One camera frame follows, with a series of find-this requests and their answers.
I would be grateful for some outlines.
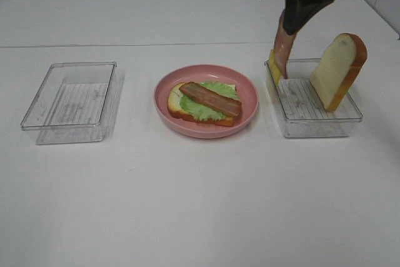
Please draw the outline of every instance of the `white table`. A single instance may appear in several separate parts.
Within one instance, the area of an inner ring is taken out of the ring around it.
[[[0,47],[273,42],[284,0],[0,0]],[[335,0],[296,43],[339,33],[394,41],[363,0]]]
[[[0,49],[0,266],[399,266],[398,45],[369,49],[351,137],[294,140],[265,92],[271,47]],[[19,122],[50,64],[109,60],[126,74],[113,137],[35,146]],[[156,83],[197,63],[254,81],[244,130],[200,140],[163,124]]]

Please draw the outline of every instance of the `bread slice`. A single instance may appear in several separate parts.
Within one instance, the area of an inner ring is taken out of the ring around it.
[[[340,34],[325,50],[310,82],[326,111],[333,112],[367,60],[364,42],[355,34]]]
[[[183,93],[179,90],[179,88],[183,84],[185,84],[185,83],[179,83],[179,84],[175,85],[175,87],[173,87],[171,92],[169,93],[167,105],[168,105],[168,111],[172,117],[178,118],[178,119],[183,119],[183,120],[190,121],[190,122],[211,123],[211,124],[216,124],[216,125],[221,125],[221,126],[233,126],[234,118],[232,118],[232,117],[226,117],[223,120],[217,120],[217,121],[214,121],[212,119],[200,121],[200,120],[195,120],[192,115],[190,115],[188,112],[184,111],[180,105],[181,97],[183,96]]]

